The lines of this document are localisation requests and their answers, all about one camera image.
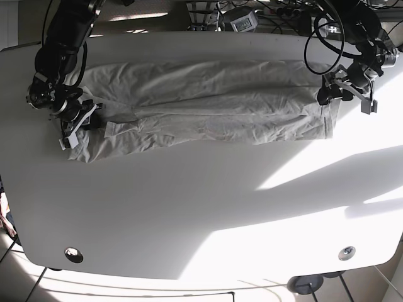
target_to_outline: cable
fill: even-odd
[[[283,34],[283,30],[282,30],[281,26],[280,26],[278,23],[274,22],[270,17],[263,16],[263,15],[261,15],[261,14],[259,14],[258,17],[262,17],[262,18],[264,18],[264,19],[269,20],[270,22],[272,22],[272,23],[274,24],[274,26],[275,26],[275,29],[274,29],[274,30],[276,30],[277,28],[280,28],[281,34]]]
[[[353,60],[359,60],[362,58],[362,55],[355,55],[353,53],[349,53],[349,52],[342,52],[340,49],[338,49],[337,47],[335,47],[334,45],[331,45],[328,41],[325,40],[325,38],[321,35],[320,31],[319,31],[319,21],[325,17],[326,13],[322,13],[320,15],[318,15],[315,18],[314,21],[314,28],[315,28],[315,33],[318,37],[318,39],[322,42],[323,45],[325,45],[328,49],[332,50],[333,52],[336,52],[337,54],[342,54],[343,57],[349,58],[349,59],[353,59]]]
[[[49,5],[48,5],[48,9],[46,10],[46,14],[45,14],[45,20],[43,21],[43,26],[42,26],[42,46],[43,44],[45,44],[45,26],[46,26],[46,20],[48,18],[48,14],[49,14],[49,9],[50,6],[52,5],[53,0],[50,0]]]
[[[340,53],[338,55],[338,58],[336,59],[336,61],[333,63],[333,65],[327,69],[324,72],[318,72],[318,71],[314,71],[312,68],[310,68],[309,64],[308,64],[308,60],[307,60],[307,50],[308,50],[308,44],[310,39],[312,39],[312,37],[314,36],[314,34],[316,33],[317,30],[321,29],[322,27],[329,25],[329,24],[333,24],[336,23],[335,21],[329,22],[329,23],[325,23],[323,25],[320,25],[320,27],[318,27],[317,29],[315,29],[310,36],[308,37],[307,43],[305,44],[305,48],[304,48],[304,62],[307,66],[307,68],[309,69],[309,71],[311,71],[313,74],[317,74],[318,76],[323,76],[325,74],[328,74],[330,71],[333,70],[333,68],[335,68],[335,66],[337,66],[337,64],[340,62],[341,57],[343,56],[343,52],[344,52],[344,44],[346,43],[346,34],[344,32],[344,26],[343,26],[343,22],[341,21],[340,15],[339,13],[336,11],[336,8],[334,8],[333,4],[329,1],[329,0],[324,0],[324,2],[327,4],[327,6],[332,10],[332,12],[334,13],[334,16],[336,17],[336,21],[337,23],[339,23],[340,26],[340,31],[341,31],[341,48],[340,48]]]
[[[86,65],[87,65],[87,54],[88,54],[88,47],[87,47],[87,41],[84,42],[84,53],[82,55],[82,63],[81,63],[81,69],[80,69],[80,74],[78,76],[77,82],[74,83],[72,87],[77,88],[78,85],[80,85],[82,78],[84,77],[84,72],[86,71]]]
[[[400,21],[400,22],[398,22],[395,26],[393,26],[392,27],[392,29],[388,32],[388,35],[390,35],[390,33],[396,28],[396,27],[398,27],[400,24],[402,24],[403,23],[403,20],[402,21]]]
[[[318,30],[319,30],[320,28],[322,28],[322,27],[325,27],[326,25],[335,24],[335,23],[336,23],[335,21],[324,23],[324,24],[320,25],[320,27],[318,27]],[[340,58],[341,58],[341,54],[339,54],[338,59],[335,61],[335,63],[332,65],[332,67],[329,68],[329,69],[327,69],[325,72],[317,72],[317,71],[314,71],[314,70],[309,66],[309,63],[308,63],[308,60],[307,60],[308,44],[309,44],[310,39],[312,39],[312,37],[313,37],[314,35],[315,35],[315,30],[309,35],[308,40],[307,40],[307,43],[305,43],[305,48],[304,48],[304,62],[305,62],[305,65],[307,66],[307,68],[309,69],[309,71],[311,71],[311,73],[317,74],[318,76],[323,76],[324,74],[328,74],[330,71],[332,71],[333,68],[335,68],[335,66],[339,63],[339,60],[340,60]]]
[[[283,30],[281,28],[281,26],[284,25],[284,23],[277,25],[274,30],[271,31],[271,33],[275,33],[275,31],[277,30],[277,28],[280,30],[280,33],[283,34]]]
[[[263,2],[260,1],[260,0],[255,0],[255,1],[258,2],[258,3],[260,3],[260,4],[262,4],[263,6],[267,7],[267,8],[270,9],[271,11],[274,11],[274,9],[271,8],[270,6],[268,6],[266,3],[263,3]],[[292,25],[290,24],[290,22],[288,22],[286,19],[284,19],[284,18],[281,17],[280,15],[277,15],[277,16],[282,20],[282,22],[284,22],[285,24],[287,24],[293,31],[295,31],[298,35],[300,35],[300,33],[298,32],[298,30],[297,30],[294,26],[292,26]]]
[[[232,4],[234,7],[238,8],[239,6],[246,5],[249,1],[250,1],[250,0],[245,0],[245,3],[242,3],[242,4],[235,4],[233,1],[231,1],[231,4]]]

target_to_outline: wrinkled fabric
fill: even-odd
[[[111,64],[87,68],[81,85],[105,123],[78,131],[69,159],[82,162],[192,140],[331,138],[339,105],[318,105],[322,77],[300,61]]]

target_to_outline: floor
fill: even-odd
[[[57,10],[60,0],[54,0],[47,25]],[[19,43],[40,41],[42,25],[49,0],[24,0],[19,9]],[[110,21],[113,19],[137,18]],[[127,31],[183,31],[190,25],[186,3],[175,0],[136,0],[124,6],[121,0],[107,0],[95,23],[93,35],[126,33]]]
[[[0,258],[12,240],[0,230]],[[397,249],[393,258],[380,265],[380,270],[391,279],[403,253],[403,245]],[[43,267],[31,263],[23,249],[15,245],[0,267],[0,301],[25,301],[34,286]],[[356,302],[382,302],[387,290],[386,283],[375,272],[373,267],[355,269],[344,273],[344,279]],[[225,286],[243,288],[267,286],[268,280],[242,280],[229,282]],[[186,291],[166,291],[163,289],[213,288],[212,285],[190,284],[181,281],[137,279],[113,277],[81,272],[47,270],[39,287],[31,296],[30,302],[124,302],[150,301],[147,296],[172,296],[184,294],[200,294]],[[322,287],[316,292],[318,301],[347,301],[346,293],[339,279],[325,279]],[[178,299],[153,298],[155,302],[177,301]],[[232,296],[184,297],[184,302],[231,302]],[[268,289],[252,289],[236,291],[236,302],[313,302],[312,296],[294,295],[284,286]]]

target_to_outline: table surface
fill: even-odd
[[[302,60],[304,43],[259,33],[106,36],[89,39],[88,65]],[[377,81],[379,113],[343,103],[332,140],[189,142],[83,164],[67,160],[47,112],[25,103],[37,50],[0,53],[0,171],[32,262],[116,276],[275,281],[393,256],[403,231],[400,61]],[[312,41],[309,59],[334,58]],[[355,256],[340,261],[348,246]],[[69,262],[66,247],[84,261]]]

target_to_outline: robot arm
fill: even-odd
[[[343,21],[346,41],[355,45],[361,55],[350,57],[354,61],[347,69],[340,65],[335,72],[323,76],[318,102],[320,105],[326,105],[332,99],[349,101],[353,96],[357,96],[361,99],[362,112],[366,114],[377,112],[377,102],[372,98],[373,83],[378,76],[383,76],[384,68],[395,65],[399,51],[382,28],[377,15],[364,2],[360,0],[331,2]],[[319,20],[323,17],[324,14],[315,19],[314,28],[318,38],[328,46],[329,43],[324,41],[317,30]]]
[[[91,115],[99,105],[92,100],[80,103],[82,89],[78,85],[84,75],[87,54],[86,38],[99,16],[105,0],[61,0],[59,8],[50,23],[47,39],[35,57],[32,85],[26,97],[35,109],[48,108],[51,115],[60,119],[63,149],[74,148],[76,132],[82,126],[89,126]],[[84,60],[77,82],[64,85],[65,77],[77,65],[79,49],[84,47]]]

